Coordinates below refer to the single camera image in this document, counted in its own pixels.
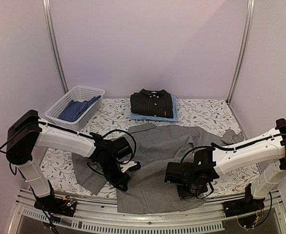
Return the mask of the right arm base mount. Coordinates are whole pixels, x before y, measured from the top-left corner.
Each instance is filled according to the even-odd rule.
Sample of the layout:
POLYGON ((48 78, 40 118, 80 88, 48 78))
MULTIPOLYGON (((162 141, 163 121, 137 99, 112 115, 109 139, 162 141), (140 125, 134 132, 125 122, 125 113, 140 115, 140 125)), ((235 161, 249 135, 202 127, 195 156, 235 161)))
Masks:
POLYGON ((251 183, 245 188, 245 196, 240 199, 223 202, 223 211, 226 217, 243 215, 261 210, 265 207, 265 198, 255 198, 251 192, 251 183))

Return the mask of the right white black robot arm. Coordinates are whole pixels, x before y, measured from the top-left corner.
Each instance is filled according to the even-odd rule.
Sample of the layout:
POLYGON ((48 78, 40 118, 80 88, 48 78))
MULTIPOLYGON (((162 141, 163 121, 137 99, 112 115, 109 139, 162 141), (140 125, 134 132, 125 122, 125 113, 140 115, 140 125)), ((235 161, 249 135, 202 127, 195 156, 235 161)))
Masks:
POLYGON ((239 202, 241 211, 249 213, 286 176, 286 120, 276 120, 274 128, 250 140, 229 146, 211 143, 188 153, 194 154, 192 162, 170 162, 164 176, 165 183, 177 186, 181 199, 206 193, 213 180, 230 171, 270 160, 258 179, 246 187, 245 198, 239 202))

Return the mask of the grey long sleeve shirt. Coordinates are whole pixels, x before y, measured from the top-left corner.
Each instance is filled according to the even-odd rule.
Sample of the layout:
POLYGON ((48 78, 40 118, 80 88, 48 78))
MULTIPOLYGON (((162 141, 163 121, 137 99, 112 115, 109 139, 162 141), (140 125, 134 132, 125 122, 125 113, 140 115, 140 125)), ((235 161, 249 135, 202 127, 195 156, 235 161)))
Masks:
POLYGON ((208 146, 212 142, 224 146, 244 140, 244 136, 231 129, 222 137, 207 132, 200 127, 179 125, 156 126, 142 124, 128 129, 131 148, 136 148, 134 159, 141 168, 130 173, 128 190, 117 190, 118 212, 135 215, 182 212, 195 209, 204 200, 189 198, 181 200, 176 185, 164 182, 169 162, 179 162, 187 151, 197 146, 208 146))

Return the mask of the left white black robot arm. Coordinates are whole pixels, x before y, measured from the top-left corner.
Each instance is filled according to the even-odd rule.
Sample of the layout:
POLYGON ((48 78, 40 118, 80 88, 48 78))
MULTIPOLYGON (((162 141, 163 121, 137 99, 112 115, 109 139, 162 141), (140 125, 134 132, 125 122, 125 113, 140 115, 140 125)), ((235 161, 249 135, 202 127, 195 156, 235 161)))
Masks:
POLYGON ((48 147, 78 154, 97 163, 115 188, 127 191, 130 176, 127 171, 141 166, 133 160, 137 146, 120 137, 107 139, 107 135, 77 132, 40 118, 38 112, 29 110, 7 132, 7 140, 0 146, 10 164, 16 166, 29 183, 40 203, 48 211, 59 208, 59 200, 53 196, 52 186, 32 158, 34 147, 48 147))

